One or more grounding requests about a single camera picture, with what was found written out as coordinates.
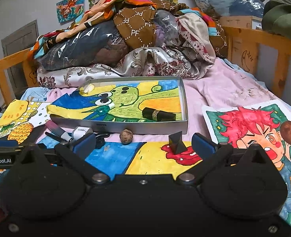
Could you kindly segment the white charger plug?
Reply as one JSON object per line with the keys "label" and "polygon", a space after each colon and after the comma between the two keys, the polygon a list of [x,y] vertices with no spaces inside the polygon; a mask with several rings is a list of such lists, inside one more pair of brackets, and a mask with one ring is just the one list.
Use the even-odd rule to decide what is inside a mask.
{"label": "white charger plug", "polygon": [[84,135],[93,133],[93,130],[89,127],[82,127],[82,126],[77,126],[73,131],[72,131],[72,139],[73,140],[79,140],[82,138]]}

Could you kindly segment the black curved hook clip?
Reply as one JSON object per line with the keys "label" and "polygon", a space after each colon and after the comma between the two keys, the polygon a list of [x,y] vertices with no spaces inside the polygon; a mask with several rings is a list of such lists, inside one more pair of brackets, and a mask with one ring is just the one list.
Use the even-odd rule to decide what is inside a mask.
{"label": "black curved hook clip", "polygon": [[105,145],[105,139],[110,137],[109,133],[98,133],[96,134],[96,149],[100,149]]}

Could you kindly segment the purple grey marker pen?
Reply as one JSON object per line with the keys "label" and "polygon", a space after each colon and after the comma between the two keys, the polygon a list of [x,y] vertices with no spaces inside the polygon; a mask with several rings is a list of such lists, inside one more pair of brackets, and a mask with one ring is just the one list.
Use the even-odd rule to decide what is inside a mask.
{"label": "purple grey marker pen", "polygon": [[65,130],[59,127],[55,122],[48,120],[45,123],[45,126],[57,137],[60,137],[67,142],[70,142],[72,140],[72,137]]}

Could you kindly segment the black pyramid block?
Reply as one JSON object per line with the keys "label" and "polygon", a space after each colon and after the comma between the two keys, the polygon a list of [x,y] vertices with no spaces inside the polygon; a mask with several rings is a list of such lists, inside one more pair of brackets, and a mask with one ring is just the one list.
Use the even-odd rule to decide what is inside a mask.
{"label": "black pyramid block", "polygon": [[187,151],[187,147],[182,141],[182,132],[169,135],[169,146],[174,155]]}

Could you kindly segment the brown walnut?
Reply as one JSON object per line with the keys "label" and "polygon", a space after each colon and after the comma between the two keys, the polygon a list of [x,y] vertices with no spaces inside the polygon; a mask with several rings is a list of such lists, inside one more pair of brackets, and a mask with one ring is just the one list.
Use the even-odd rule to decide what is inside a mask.
{"label": "brown walnut", "polygon": [[130,143],[132,142],[132,140],[133,140],[133,133],[132,133],[131,130],[124,129],[124,130],[120,133],[119,137],[120,137],[120,141],[121,141],[122,144],[124,144],[124,145],[128,145],[128,144],[130,144]]}

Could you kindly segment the black safety razor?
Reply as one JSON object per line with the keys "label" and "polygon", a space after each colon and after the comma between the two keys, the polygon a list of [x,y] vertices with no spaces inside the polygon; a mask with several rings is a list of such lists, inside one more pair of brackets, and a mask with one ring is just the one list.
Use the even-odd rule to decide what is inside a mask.
{"label": "black safety razor", "polygon": [[48,137],[50,137],[51,139],[56,140],[56,141],[59,142],[59,143],[68,143],[68,141],[66,141],[66,140],[64,140],[63,138],[58,137],[58,136],[56,136],[56,135],[54,135],[54,134],[52,134],[52,133],[45,132],[45,135],[48,136]]}

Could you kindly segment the pineapple building painting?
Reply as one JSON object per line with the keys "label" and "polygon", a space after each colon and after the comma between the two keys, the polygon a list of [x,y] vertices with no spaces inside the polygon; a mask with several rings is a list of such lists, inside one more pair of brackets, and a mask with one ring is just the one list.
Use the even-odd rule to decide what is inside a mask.
{"label": "pineapple building painting", "polygon": [[36,127],[50,119],[49,105],[49,102],[12,101],[0,118],[0,139],[23,143]]}

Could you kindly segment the red haired character painting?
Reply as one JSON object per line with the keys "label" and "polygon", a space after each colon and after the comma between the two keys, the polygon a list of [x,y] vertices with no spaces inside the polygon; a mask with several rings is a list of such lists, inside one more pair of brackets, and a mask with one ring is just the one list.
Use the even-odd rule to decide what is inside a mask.
{"label": "red haired character painting", "polygon": [[274,163],[287,186],[280,216],[291,225],[291,112],[279,100],[214,109],[202,107],[211,139],[234,148],[259,144]]}

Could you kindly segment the blue yellow red painting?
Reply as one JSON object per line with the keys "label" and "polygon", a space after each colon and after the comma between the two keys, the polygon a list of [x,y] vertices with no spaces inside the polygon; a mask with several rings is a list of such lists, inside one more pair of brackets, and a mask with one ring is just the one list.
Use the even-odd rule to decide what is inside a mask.
{"label": "blue yellow red painting", "polygon": [[191,142],[185,141],[184,144],[186,150],[175,155],[167,140],[150,142],[140,139],[124,145],[119,139],[109,137],[100,148],[87,148],[75,153],[110,179],[123,174],[171,174],[176,178],[202,161]]}

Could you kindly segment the pink bed sheet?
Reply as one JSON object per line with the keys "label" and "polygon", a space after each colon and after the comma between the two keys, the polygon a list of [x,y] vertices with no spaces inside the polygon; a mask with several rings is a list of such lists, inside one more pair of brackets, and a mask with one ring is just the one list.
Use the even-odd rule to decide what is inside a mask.
{"label": "pink bed sheet", "polygon": [[[47,101],[53,102],[65,93],[71,93],[87,80],[113,78],[114,73],[106,73],[101,65],[96,67],[76,67],[53,71],[41,75],[41,82],[49,89]],[[189,122],[184,140],[189,141],[194,133],[209,136],[201,107],[215,109],[253,105],[275,100],[263,83],[251,78],[247,73],[237,71],[222,59],[216,59],[206,75],[200,80],[184,80]]]}

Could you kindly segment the plastic bagged dark quilt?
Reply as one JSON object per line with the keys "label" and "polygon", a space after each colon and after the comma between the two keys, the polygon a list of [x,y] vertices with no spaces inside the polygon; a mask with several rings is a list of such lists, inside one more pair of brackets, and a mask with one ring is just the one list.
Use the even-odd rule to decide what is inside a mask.
{"label": "plastic bagged dark quilt", "polygon": [[109,20],[56,44],[36,61],[47,71],[92,64],[114,67],[129,52],[130,47]]}

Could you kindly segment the floral satin quilt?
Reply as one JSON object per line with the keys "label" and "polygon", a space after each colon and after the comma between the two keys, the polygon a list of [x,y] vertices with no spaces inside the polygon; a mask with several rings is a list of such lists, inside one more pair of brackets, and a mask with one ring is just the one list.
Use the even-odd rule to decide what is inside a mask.
{"label": "floral satin quilt", "polygon": [[182,10],[179,17],[159,10],[154,16],[159,46],[137,48],[116,66],[92,64],[57,71],[38,70],[40,86],[50,89],[79,87],[90,79],[128,76],[179,76],[197,80],[205,76],[216,60],[208,27],[198,11]]}

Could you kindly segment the brown PF patterned blanket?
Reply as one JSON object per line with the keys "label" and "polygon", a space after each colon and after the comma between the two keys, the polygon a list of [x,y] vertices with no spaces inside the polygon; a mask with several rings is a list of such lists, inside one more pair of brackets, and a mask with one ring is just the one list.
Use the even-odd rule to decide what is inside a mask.
{"label": "brown PF patterned blanket", "polygon": [[158,10],[169,12],[178,17],[186,13],[196,13],[208,26],[210,42],[217,57],[228,55],[227,38],[219,20],[205,14],[200,8],[189,8],[185,3],[173,3],[169,0],[125,0],[132,3],[122,5],[114,15],[113,21],[125,42],[133,49],[142,45],[154,47],[157,41],[157,27],[154,15]]}

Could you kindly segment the colourful striped blanket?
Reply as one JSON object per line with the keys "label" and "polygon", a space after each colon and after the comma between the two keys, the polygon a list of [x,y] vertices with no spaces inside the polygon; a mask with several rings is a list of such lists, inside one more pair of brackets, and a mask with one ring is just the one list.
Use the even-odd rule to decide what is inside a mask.
{"label": "colourful striped blanket", "polygon": [[57,43],[96,24],[110,20],[123,5],[131,5],[134,9],[148,5],[151,9],[157,9],[156,3],[150,0],[100,0],[91,9],[80,14],[67,29],[58,29],[39,36],[28,52],[27,58],[32,60],[42,57]]}

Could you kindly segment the green fabric bundle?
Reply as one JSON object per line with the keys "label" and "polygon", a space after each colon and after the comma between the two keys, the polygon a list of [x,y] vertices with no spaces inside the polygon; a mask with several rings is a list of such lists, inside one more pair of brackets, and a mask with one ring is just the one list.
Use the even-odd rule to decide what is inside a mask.
{"label": "green fabric bundle", "polygon": [[291,40],[291,4],[268,1],[264,6],[262,30]]}

